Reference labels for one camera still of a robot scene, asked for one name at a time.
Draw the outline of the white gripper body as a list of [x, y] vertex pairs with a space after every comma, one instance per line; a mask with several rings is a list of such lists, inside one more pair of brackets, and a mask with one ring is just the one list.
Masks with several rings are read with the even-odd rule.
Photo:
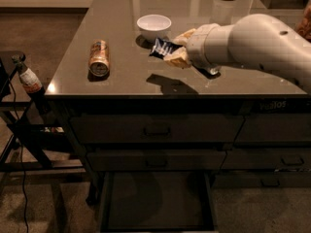
[[220, 26], [217, 23], [204, 24], [197, 28], [186, 44], [190, 63], [205, 70], [233, 63], [234, 58], [228, 49], [232, 28], [232, 25]]

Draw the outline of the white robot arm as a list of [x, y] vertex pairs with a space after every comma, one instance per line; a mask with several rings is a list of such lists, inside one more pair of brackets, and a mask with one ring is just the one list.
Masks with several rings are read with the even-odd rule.
[[275, 17], [254, 14], [231, 25], [204, 24], [175, 42], [180, 47], [164, 56], [170, 66], [193, 66], [211, 75], [223, 66], [258, 69], [311, 91], [310, 44]]

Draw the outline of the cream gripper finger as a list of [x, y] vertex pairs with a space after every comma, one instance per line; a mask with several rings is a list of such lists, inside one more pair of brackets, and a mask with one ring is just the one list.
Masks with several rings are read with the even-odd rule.
[[187, 42], [189, 40], [189, 38], [191, 37], [191, 35], [196, 31], [195, 28], [192, 28], [182, 34], [180, 34], [179, 36], [175, 37], [173, 40], [173, 43], [176, 45], [181, 45], [181, 46], [186, 46]]
[[170, 54], [163, 57], [163, 60], [172, 67], [189, 68], [191, 66], [187, 50], [185, 47], [178, 48]]

